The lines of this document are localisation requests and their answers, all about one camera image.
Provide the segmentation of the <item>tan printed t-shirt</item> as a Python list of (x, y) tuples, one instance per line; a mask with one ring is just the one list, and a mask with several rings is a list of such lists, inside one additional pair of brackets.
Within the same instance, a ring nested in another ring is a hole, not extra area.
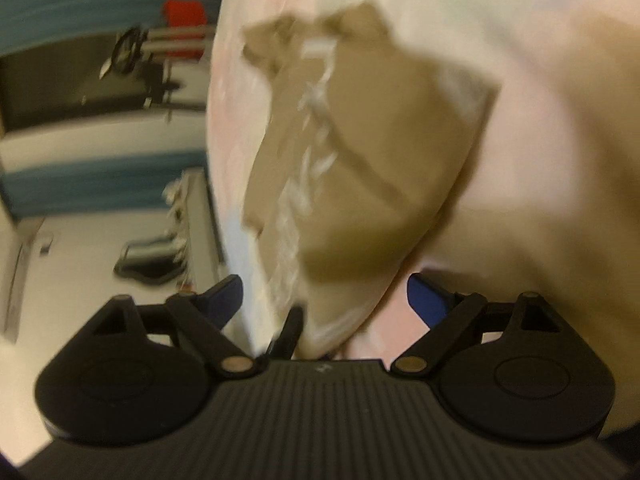
[(372, 3), (243, 32), (270, 116), (247, 180), (270, 304), (306, 322), (299, 356), (347, 340), (374, 311), (448, 200), (499, 86), (401, 47)]

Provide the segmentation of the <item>white dressing table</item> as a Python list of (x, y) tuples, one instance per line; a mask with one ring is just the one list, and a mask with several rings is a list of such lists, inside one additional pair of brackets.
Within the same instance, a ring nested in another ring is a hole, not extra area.
[(183, 170), (166, 185), (163, 198), (169, 206), (169, 231), (186, 260), (184, 282), (194, 292), (205, 292), (226, 275), (205, 170)]

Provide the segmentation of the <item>pastel tie-dye duvet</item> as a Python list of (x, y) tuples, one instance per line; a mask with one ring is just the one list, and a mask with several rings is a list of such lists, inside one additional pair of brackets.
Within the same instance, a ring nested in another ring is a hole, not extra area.
[(499, 91), (434, 226), (358, 330), (333, 351), (391, 360), (421, 335), (409, 275), (510, 301), (538, 292), (608, 364), (604, 430), (639, 420), (639, 0), (222, 0), (207, 141), (228, 267), (245, 284), (248, 343), (286, 313), (271, 304), (243, 204), (270, 116), (243, 32), (372, 3), (401, 47), (480, 70)]

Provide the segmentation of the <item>blue curtain left panel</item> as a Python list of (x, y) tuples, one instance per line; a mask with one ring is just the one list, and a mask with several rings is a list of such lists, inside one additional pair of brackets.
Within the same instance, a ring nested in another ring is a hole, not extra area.
[[(202, 170), (208, 184), (205, 167)], [(9, 214), (15, 219), (29, 217), (64, 216), (64, 214), (93, 214), (94, 212), (167, 209), (165, 188), (181, 179), (188, 170), (169, 170), (164, 174), (125, 172), (119, 176), (19, 177), (17, 174), (1, 178), (1, 198)]]

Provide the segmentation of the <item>dark window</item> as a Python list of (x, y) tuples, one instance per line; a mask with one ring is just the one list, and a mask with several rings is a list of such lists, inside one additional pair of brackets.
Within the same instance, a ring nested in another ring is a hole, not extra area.
[[(145, 88), (135, 76), (109, 74), (99, 80), (102, 64), (111, 55), (116, 35), (98, 35), (44, 44), (1, 58), (1, 129), (5, 133), (56, 122), (150, 110), (144, 108)], [(172, 95), (179, 99), (186, 81)]]

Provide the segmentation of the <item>red bag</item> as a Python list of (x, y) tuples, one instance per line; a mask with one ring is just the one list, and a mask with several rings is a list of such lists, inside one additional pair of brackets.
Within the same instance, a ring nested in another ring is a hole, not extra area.
[[(195, 27), (208, 24), (203, 3), (198, 0), (166, 0), (163, 4), (163, 17), (169, 28)], [(204, 50), (171, 51), (170, 58), (199, 61)]]

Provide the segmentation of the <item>wavy frame vanity mirror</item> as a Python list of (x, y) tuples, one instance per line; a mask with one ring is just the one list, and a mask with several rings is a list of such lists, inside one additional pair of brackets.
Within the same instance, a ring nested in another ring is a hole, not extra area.
[(160, 286), (175, 280), (185, 270), (186, 240), (178, 235), (163, 235), (127, 243), (113, 273), (123, 280)]

